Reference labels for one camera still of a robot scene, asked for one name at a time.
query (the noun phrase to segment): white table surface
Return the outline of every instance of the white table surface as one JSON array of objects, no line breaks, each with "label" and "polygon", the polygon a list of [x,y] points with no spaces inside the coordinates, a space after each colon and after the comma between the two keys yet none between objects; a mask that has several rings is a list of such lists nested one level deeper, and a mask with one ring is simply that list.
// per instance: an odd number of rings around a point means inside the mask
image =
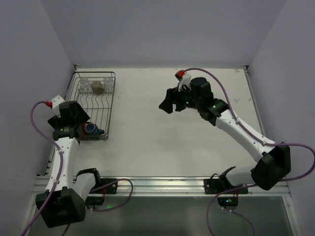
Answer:
[{"label": "white table surface", "polygon": [[[231,166],[254,163],[231,137],[185,109],[167,114],[158,108],[168,88],[177,85],[177,68],[101,68],[114,71],[116,88],[109,139],[81,141],[74,173],[96,167],[101,176],[209,177]],[[235,112],[260,131],[250,89],[242,69],[208,69],[223,83]],[[216,82],[205,77],[216,98],[225,100]]]}]

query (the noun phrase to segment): dish rack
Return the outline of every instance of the dish rack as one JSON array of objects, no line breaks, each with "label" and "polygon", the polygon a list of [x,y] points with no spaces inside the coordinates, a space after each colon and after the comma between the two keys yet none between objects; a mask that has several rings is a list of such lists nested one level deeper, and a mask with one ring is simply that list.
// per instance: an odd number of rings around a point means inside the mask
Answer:
[{"label": "dish rack", "polygon": [[[77,101],[83,110],[89,115],[88,123],[93,123],[98,129],[104,130],[103,134],[88,135],[85,128],[84,135],[81,140],[107,140],[109,136],[110,118],[112,115],[114,92],[116,85],[116,74],[108,71],[93,71],[93,72],[74,72],[72,90],[69,100]],[[89,81],[91,84],[94,81],[100,81],[103,86],[103,92],[95,94],[89,85],[81,84],[81,79]],[[111,79],[111,84],[104,84],[104,79]]]}]

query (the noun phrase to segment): white wall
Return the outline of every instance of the white wall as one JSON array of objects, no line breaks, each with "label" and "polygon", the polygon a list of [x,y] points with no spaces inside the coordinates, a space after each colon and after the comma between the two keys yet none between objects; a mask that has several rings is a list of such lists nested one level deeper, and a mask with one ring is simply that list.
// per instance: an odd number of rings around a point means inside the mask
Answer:
[{"label": "white wall", "polygon": [[42,0],[72,62],[248,65],[285,0]]},{"label": "white wall", "polygon": [[[17,235],[51,146],[31,126],[32,105],[64,94],[72,65],[39,0],[0,1],[0,235]],[[46,133],[50,109],[35,122]]]},{"label": "white wall", "polygon": [[[287,0],[250,66],[250,78],[266,133],[277,141],[315,147],[315,1]],[[313,157],[293,147],[291,177]],[[289,183],[306,236],[314,235],[315,174]]]}]

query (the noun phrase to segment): red clip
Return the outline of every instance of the red clip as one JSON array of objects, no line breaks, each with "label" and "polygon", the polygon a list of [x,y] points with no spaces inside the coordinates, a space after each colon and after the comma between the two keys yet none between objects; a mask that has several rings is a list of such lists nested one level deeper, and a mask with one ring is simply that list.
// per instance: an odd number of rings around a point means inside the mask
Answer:
[{"label": "red clip", "polygon": [[45,105],[46,105],[47,107],[53,108],[53,103],[50,102],[50,101],[46,101],[46,102],[45,102]]},{"label": "red clip", "polygon": [[177,79],[182,79],[183,75],[185,75],[184,70],[179,70],[179,71],[177,71],[177,73],[175,74],[175,77],[176,77]]}]

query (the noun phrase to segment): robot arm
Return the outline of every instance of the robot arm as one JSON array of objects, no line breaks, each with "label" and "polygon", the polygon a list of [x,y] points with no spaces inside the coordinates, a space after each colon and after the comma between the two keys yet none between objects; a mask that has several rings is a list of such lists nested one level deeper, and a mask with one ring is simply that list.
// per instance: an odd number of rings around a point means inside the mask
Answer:
[{"label": "robot arm", "polygon": [[[220,185],[223,191],[250,183],[269,190],[290,172],[289,146],[265,146],[264,143],[274,143],[274,141],[255,131],[238,116],[235,120],[228,104],[214,98],[211,86],[205,78],[194,78],[188,83],[188,76],[183,71],[179,71],[175,76],[180,81],[178,87],[167,90],[166,98],[159,108],[169,114],[173,112],[173,104],[176,105],[175,111],[178,112],[185,108],[198,110],[204,120],[229,134],[257,162],[255,165],[231,167],[224,171],[220,175]],[[258,143],[238,125],[238,122],[241,122],[264,142]]]},{"label": "robot arm", "polygon": [[[54,128],[53,138],[61,149],[55,149],[51,177],[45,193],[38,194],[35,200],[39,209],[53,191],[41,212],[49,228],[83,221],[86,214],[85,200],[93,187],[100,186],[100,176],[95,168],[79,171],[76,182],[73,183],[74,158],[83,135],[82,125],[90,117],[77,102],[65,102],[59,95],[52,99],[50,106],[56,115],[48,123]],[[61,166],[59,152],[63,153],[63,162],[57,180]]]}]

